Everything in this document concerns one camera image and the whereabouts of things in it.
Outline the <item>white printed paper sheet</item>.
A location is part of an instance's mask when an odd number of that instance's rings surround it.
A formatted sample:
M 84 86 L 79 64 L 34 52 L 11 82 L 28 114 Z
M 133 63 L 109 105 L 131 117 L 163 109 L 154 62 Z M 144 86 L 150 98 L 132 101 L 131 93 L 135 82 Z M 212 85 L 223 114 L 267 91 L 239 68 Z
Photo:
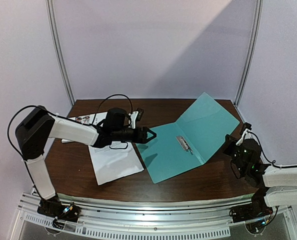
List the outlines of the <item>white printed paper sheet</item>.
M 88 150 L 99 186 L 144 170 L 130 143 L 114 141 L 111 146 L 103 148 L 89 146 Z

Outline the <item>teal file folder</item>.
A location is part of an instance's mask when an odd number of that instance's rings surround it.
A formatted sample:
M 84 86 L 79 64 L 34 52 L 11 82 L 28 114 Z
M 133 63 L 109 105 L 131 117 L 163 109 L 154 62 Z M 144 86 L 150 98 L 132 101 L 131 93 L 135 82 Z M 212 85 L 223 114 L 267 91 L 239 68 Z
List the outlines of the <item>teal file folder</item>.
M 157 184 L 204 165 L 239 124 L 204 92 L 175 122 L 153 127 L 156 138 L 136 146 Z

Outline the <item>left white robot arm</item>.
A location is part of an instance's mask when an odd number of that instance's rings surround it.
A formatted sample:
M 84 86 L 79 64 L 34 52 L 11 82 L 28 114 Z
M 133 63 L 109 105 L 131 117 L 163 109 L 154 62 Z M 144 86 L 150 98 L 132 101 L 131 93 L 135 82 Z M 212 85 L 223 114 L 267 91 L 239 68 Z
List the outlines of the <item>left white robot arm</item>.
M 112 142 L 147 144 L 157 134 L 146 126 L 136 125 L 142 114 L 141 108 L 127 113 L 114 107 L 106 112 L 104 119 L 83 123 L 35 106 L 16 127 L 15 137 L 33 185 L 44 201 L 44 210 L 52 217 L 63 213 L 62 204 L 53 198 L 57 193 L 45 164 L 44 149 L 48 139 L 65 139 L 98 149 Z

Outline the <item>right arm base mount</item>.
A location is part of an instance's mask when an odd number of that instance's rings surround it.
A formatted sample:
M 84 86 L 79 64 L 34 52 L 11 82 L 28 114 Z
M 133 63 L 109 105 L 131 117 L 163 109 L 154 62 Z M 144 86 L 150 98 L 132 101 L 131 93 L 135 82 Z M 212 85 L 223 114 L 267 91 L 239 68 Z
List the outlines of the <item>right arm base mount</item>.
M 252 196 L 251 203 L 233 206 L 229 210 L 229 216 L 234 223 L 268 217 L 262 223 L 262 225 L 267 225 L 275 218 L 276 214 L 272 207 L 267 206 L 264 197 L 256 194 Z

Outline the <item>chrome folder clip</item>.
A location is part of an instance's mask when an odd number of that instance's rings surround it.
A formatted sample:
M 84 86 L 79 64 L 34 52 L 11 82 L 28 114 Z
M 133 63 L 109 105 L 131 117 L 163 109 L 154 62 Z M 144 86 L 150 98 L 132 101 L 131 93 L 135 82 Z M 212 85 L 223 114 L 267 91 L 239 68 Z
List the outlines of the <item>chrome folder clip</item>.
M 184 151 L 189 152 L 191 155 L 194 153 L 193 149 L 190 147 L 190 145 L 188 144 L 188 142 L 185 140 L 183 136 L 178 135 L 176 136 L 176 139 Z

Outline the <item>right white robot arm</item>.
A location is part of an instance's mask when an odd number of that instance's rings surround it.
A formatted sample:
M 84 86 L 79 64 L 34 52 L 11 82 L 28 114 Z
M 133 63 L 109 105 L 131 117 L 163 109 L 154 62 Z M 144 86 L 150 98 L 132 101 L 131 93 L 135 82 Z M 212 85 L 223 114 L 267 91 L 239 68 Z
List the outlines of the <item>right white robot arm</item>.
M 258 189 L 247 206 L 251 218 L 258 218 L 267 207 L 297 206 L 297 165 L 263 163 L 262 147 L 255 139 L 229 134 L 223 153 L 230 157 L 235 177 Z

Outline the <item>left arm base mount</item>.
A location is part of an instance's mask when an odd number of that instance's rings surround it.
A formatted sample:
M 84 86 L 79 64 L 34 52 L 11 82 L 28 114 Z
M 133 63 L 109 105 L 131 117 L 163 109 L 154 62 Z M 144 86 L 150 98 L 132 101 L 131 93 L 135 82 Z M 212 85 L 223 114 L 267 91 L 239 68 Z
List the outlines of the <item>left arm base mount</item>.
M 41 199 L 37 213 L 53 218 L 52 227 L 63 230 L 66 222 L 77 223 L 81 214 L 81 208 L 74 202 L 64 204 L 56 194 L 50 199 Z

